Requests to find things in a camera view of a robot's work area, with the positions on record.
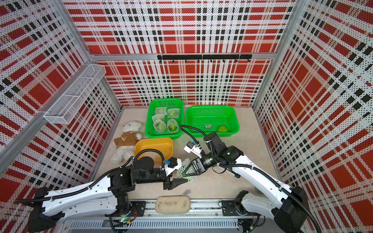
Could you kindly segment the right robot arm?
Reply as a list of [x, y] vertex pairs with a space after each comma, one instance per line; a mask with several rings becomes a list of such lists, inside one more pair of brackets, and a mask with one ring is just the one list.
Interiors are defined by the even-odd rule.
[[193, 152], [197, 158], [192, 160], [183, 172], [183, 176], [198, 176], [210, 168], [220, 167], [237, 178], [244, 178], [264, 194], [256, 197], [243, 190], [234, 200], [233, 207], [238, 215], [245, 216], [256, 213], [273, 219], [277, 226], [285, 233], [300, 233], [307, 219], [310, 219], [316, 232], [321, 227], [309, 209], [307, 195], [299, 186], [291, 187], [285, 184], [253, 163], [247, 155], [235, 146], [227, 147], [217, 133], [206, 134], [202, 130], [180, 125], [179, 129], [191, 136], [189, 129], [203, 135], [210, 152], [205, 153], [199, 141], [191, 136], [192, 140], [185, 147], [188, 153]]

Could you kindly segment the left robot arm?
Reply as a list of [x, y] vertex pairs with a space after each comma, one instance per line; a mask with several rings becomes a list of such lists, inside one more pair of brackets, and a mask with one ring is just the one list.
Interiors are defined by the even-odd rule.
[[[160, 156], [158, 168], [151, 157], [144, 156], [147, 152]], [[187, 179], [172, 177], [181, 166], [181, 159], [165, 159], [159, 150], [145, 149], [92, 182], [55, 191], [39, 188], [34, 198], [16, 202], [32, 208], [28, 219], [30, 233], [51, 229], [60, 221], [78, 216], [101, 214], [112, 218], [130, 213], [137, 216], [139, 208], [130, 202], [128, 193], [135, 190], [136, 184], [162, 183], [165, 190], [173, 190], [187, 183]]]

